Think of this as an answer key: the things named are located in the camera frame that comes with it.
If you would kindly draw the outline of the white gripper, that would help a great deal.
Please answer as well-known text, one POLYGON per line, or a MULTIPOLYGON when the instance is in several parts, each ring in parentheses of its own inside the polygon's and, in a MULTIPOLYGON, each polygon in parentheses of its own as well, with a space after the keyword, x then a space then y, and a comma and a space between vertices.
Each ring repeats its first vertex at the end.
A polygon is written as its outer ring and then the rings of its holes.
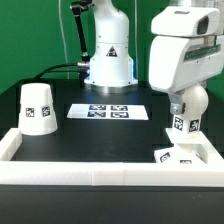
POLYGON ((157 36, 151 45, 149 83, 154 90, 169 93, 170 112, 183 114, 183 90, 222 72, 224 36, 210 46, 204 38, 157 36))

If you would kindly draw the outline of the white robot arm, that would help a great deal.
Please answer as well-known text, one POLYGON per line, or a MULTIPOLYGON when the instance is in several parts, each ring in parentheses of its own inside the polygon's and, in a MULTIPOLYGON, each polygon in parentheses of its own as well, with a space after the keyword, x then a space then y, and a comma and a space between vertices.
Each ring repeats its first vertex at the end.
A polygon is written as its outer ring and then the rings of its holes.
MULTIPOLYGON (((117 92, 138 83, 128 51, 129 19, 111 0, 93 0, 96 44, 84 84, 102 92, 117 92)), ((224 0, 171 0, 152 19, 149 84, 167 93, 170 111, 182 114, 185 89, 224 69, 224 0)))

